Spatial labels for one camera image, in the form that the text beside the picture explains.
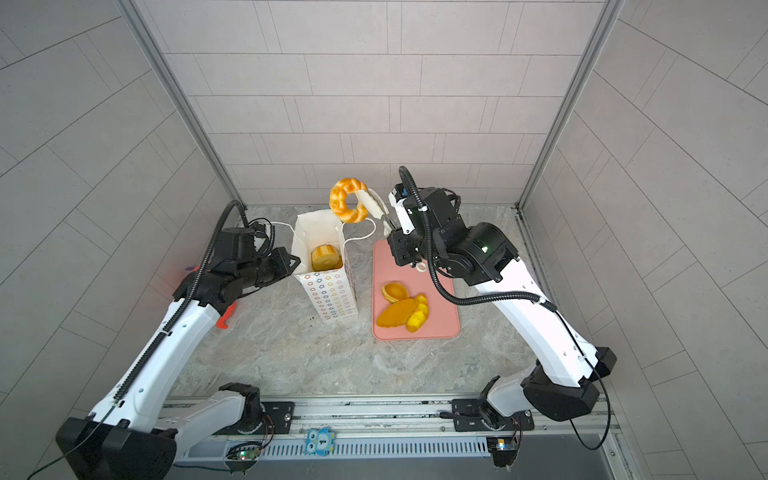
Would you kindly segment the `braided ring fake bread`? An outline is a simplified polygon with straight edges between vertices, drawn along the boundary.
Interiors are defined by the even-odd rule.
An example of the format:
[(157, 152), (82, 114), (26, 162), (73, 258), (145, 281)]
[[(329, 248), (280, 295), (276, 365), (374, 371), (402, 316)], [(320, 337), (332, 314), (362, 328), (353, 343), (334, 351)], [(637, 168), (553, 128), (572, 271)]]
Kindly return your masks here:
[(341, 179), (330, 190), (329, 208), (343, 223), (360, 223), (368, 217), (368, 210), (360, 202), (354, 210), (350, 210), (347, 206), (347, 197), (350, 194), (367, 191), (367, 185), (356, 178)]

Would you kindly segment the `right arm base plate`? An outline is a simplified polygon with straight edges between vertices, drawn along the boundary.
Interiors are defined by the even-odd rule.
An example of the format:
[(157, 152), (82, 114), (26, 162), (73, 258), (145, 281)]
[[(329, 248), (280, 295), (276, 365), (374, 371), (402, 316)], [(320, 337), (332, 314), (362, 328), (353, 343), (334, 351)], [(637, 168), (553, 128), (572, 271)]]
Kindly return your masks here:
[(457, 432), (528, 432), (535, 429), (530, 411), (518, 411), (510, 417), (502, 417), (480, 399), (452, 400), (449, 417)]

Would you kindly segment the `orange oval fake bread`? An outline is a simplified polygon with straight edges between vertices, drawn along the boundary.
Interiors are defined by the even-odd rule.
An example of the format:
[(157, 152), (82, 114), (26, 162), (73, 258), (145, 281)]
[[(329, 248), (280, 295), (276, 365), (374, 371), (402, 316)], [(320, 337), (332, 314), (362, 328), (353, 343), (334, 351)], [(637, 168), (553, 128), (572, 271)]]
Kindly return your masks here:
[(395, 328), (404, 325), (417, 310), (419, 302), (413, 298), (399, 300), (389, 305), (376, 319), (376, 325), (382, 328)]

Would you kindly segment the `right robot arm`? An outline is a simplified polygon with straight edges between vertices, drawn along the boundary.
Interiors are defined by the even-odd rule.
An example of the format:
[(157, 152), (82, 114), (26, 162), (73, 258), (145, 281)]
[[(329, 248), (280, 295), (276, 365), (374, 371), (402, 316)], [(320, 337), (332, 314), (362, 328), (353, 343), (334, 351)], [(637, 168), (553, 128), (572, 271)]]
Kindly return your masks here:
[(389, 200), (400, 222), (387, 233), (396, 264), (425, 262), (438, 294), (454, 305), (492, 304), (536, 356), (530, 373), (486, 385), (477, 413), (484, 424), (500, 430), (531, 409), (559, 422), (589, 414), (616, 356), (564, 319), (503, 231), (487, 222), (466, 226), (459, 196), (447, 189), (422, 188), (413, 197), (399, 184)]

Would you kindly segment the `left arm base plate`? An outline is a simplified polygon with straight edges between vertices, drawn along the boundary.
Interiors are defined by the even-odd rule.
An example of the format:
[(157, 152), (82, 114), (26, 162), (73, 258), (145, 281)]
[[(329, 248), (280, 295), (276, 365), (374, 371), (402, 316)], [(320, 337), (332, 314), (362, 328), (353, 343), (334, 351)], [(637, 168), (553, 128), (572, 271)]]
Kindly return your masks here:
[(257, 435), (264, 436), (267, 433), (287, 435), (290, 433), (292, 419), (296, 404), (290, 401), (263, 401), (262, 420)]

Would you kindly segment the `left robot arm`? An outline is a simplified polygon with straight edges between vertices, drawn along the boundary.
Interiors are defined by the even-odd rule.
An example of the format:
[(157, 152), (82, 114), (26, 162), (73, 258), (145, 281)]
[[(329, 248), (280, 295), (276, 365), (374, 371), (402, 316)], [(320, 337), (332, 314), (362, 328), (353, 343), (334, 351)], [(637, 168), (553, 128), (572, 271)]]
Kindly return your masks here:
[(264, 426), (258, 388), (230, 382), (186, 413), (161, 420), (171, 387), (198, 344), (246, 293), (290, 277), (301, 260), (284, 247), (258, 244), (251, 228), (211, 238), (204, 260), (173, 301), (131, 367), (84, 418), (68, 418), (55, 441), (79, 479), (162, 479), (176, 460), (223, 430)]

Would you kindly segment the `white printed paper bag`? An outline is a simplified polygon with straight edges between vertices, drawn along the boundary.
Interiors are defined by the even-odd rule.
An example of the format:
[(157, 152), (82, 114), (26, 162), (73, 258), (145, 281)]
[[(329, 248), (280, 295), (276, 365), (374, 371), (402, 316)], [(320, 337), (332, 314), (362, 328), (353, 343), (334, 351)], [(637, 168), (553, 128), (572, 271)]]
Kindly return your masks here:
[[(273, 221), (273, 225), (288, 227), (292, 232), (290, 253), (301, 259), (293, 277), (302, 285), (307, 296), (322, 320), (335, 320), (358, 314), (355, 288), (351, 279), (351, 267), (347, 244), (367, 239), (376, 232), (376, 223), (371, 218), (372, 230), (364, 236), (349, 237), (344, 234), (345, 223), (330, 210), (317, 210), (300, 214), (294, 225)], [(333, 245), (343, 256), (343, 266), (337, 270), (315, 272), (310, 263), (310, 254), (320, 245)]]

